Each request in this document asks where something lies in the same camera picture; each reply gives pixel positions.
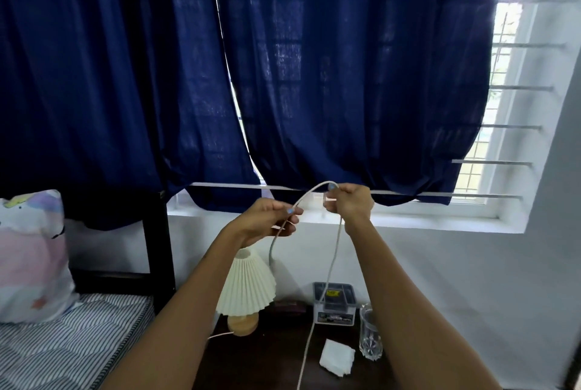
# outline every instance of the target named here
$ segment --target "pink pillowcase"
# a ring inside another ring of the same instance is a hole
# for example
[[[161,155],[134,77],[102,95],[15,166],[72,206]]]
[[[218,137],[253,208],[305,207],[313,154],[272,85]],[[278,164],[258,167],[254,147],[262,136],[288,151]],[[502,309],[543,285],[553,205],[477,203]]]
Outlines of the pink pillowcase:
[[[59,192],[0,199],[0,322],[53,320],[77,298]]]

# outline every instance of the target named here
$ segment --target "white wall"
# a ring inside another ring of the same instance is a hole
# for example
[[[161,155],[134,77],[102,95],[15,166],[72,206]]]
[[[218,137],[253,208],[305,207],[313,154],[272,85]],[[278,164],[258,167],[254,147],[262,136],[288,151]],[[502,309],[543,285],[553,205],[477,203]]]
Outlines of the white wall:
[[[425,295],[480,353],[501,385],[554,389],[581,329],[581,61],[556,131],[524,235],[381,228],[381,235]],[[233,217],[170,217],[178,284]],[[275,248],[278,295],[310,295],[324,281],[336,226],[303,224]],[[140,224],[116,231],[67,225],[71,264],[147,272]],[[267,255],[268,244],[258,248]],[[344,235],[332,281],[367,291]]]

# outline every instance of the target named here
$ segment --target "table lamp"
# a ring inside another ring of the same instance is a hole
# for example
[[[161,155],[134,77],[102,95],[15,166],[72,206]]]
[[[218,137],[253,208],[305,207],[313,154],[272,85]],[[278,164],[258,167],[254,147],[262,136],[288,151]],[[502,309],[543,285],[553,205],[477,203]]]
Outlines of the table lamp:
[[[236,253],[216,312],[228,315],[228,328],[236,336],[246,336],[258,326],[258,311],[276,295],[276,281],[266,263],[249,247]]]

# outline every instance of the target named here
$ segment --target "person's left hand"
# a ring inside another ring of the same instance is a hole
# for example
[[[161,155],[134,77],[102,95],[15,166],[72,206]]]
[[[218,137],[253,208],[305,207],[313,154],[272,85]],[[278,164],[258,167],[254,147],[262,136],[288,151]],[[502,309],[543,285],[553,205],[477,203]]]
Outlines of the person's left hand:
[[[292,209],[292,205],[278,200],[261,198],[230,222],[234,232],[242,235],[242,246],[254,245],[258,240],[269,235],[276,235],[278,228],[284,226],[280,237],[286,237],[296,231],[296,225],[303,213],[302,208]]]

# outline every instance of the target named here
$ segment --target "person's right arm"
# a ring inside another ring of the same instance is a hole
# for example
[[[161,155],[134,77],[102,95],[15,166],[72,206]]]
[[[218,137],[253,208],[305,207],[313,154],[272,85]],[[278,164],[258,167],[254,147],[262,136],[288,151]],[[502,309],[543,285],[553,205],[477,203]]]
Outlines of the person's right arm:
[[[383,346],[402,390],[501,390],[466,340],[410,280],[371,224],[369,188],[343,183],[325,207],[351,237]]]

